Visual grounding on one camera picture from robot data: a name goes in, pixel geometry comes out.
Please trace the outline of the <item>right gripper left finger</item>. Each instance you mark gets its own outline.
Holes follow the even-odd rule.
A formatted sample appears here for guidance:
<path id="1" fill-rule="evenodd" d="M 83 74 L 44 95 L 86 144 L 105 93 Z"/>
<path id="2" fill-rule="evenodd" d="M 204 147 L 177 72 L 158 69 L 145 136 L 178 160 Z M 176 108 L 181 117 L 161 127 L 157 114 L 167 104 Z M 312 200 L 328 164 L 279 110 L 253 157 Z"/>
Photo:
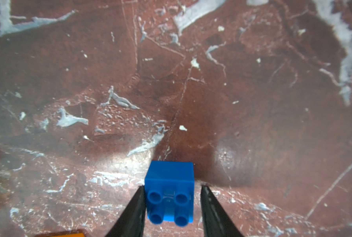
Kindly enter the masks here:
<path id="1" fill-rule="evenodd" d="M 105 237 L 142 237 L 145 226 L 145 214 L 145 188 L 144 186 L 139 186 Z"/>

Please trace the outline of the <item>blue 2x2 brick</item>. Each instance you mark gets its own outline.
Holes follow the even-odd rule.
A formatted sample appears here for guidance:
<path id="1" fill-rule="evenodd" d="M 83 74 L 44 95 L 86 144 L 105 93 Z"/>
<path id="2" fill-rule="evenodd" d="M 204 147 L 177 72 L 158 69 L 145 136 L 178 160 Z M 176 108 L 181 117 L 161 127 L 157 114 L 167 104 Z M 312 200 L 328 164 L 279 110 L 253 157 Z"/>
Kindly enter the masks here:
<path id="1" fill-rule="evenodd" d="M 194 165 L 188 162 L 152 161 L 144 179 L 147 216 L 154 225 L 193 222 Z"/>

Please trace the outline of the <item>orange 2x4 brick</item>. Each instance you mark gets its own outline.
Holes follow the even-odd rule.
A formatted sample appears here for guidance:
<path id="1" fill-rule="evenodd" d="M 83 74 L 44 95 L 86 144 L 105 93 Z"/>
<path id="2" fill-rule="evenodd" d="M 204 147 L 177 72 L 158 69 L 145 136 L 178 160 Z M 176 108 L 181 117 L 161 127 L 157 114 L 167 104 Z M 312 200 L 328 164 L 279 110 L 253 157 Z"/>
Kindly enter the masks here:
<path id="1" fill-rule="evenodd" d="M 42 233 L 37 234 L 35 237 L 85 237 L 82 230 L 70 230 L 62 232 Z"/>

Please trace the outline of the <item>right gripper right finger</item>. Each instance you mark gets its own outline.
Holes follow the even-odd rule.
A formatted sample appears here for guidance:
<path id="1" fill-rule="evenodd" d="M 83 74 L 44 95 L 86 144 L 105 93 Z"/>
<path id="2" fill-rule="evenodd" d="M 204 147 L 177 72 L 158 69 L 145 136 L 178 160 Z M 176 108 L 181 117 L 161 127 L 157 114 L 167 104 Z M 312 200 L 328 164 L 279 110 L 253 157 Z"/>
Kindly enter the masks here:
<path id="1" fill-rule="evenodd" d="M 200 203 L 205 237 L 244 237 L 207 185 L 201 187 Z"/>

